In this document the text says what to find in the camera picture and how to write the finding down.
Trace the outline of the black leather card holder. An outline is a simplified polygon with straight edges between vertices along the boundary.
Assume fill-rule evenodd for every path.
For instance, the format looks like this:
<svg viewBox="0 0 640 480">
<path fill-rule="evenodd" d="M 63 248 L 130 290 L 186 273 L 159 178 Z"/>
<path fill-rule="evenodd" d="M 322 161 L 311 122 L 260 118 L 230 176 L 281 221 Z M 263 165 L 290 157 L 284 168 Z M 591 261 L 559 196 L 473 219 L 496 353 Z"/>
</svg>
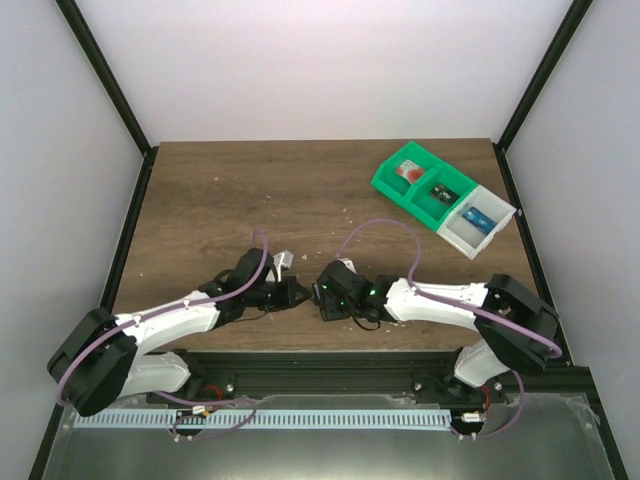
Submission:
<svg viewBox="0 0 640 480">
<path fill-rule="evenodd" d="M 319 308 L 322 320 L 324 322 L 328 322 L 330 311 L 327 305 L 326 289 L 317 282 L 314 282 L 312 284 L 312 290 L 313 302 Z"/>
</svg>

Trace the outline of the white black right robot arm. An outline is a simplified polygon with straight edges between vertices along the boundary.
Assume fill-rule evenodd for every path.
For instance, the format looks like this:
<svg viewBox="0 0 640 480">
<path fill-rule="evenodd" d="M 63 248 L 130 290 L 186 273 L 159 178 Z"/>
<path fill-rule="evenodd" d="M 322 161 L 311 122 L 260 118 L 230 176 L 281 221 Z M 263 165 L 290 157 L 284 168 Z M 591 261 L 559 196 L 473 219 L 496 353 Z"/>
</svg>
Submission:
<svg viewBox="0 0 640 480">
<path fill-rule="evenodd" d="M 426 321 L 464 328 L 480 340 L 462 348 L 451 376 L 471 388 L 509 370 L 539 374 L 562 356 L 558 314 L 509 275 L 468 285 L 418 283 L 380 275 L 370 281 L 348 259 L 326 266 L 312 286 L 325 321 L 353 318 L 376 326 Z"/>
</svg>

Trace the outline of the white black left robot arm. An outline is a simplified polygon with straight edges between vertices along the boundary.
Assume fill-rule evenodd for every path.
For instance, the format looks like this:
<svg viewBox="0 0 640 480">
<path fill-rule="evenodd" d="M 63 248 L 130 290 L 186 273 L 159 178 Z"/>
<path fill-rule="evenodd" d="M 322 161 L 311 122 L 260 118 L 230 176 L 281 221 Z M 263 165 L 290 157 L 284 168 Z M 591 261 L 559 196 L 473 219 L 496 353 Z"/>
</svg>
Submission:
<svg viewBox="0 0 640 480">
<path fill-rule="evenodd" d="M 248 309 L 263 314 L 289 310 L 310 291 L 288 274 L 293 255 L 251 248 L 236 266 L 187 295 L 146 310 L 114 315 L 90 310 L 47 364 L 56 401 L 88 417 L 115 401 L 151 394 L 171 403 L 200 406 L 203 370 L 184 350 L 158 348 L 239 320 Z"/>
</svg>

